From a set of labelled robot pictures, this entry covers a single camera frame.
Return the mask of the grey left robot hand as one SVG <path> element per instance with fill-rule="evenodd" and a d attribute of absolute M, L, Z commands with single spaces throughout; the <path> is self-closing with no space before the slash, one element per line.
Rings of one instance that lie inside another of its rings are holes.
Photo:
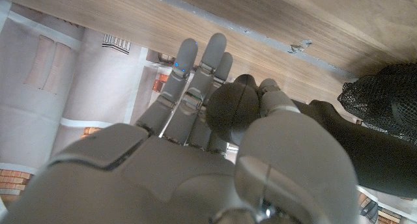
<path fill-rule="evenodd" d="M 54 156 L 2 223 L 356 223 L 349 155 L 273 79 L 232 83 L 214 34 L 180 46 L 137 122 L 113 124 Z"/>

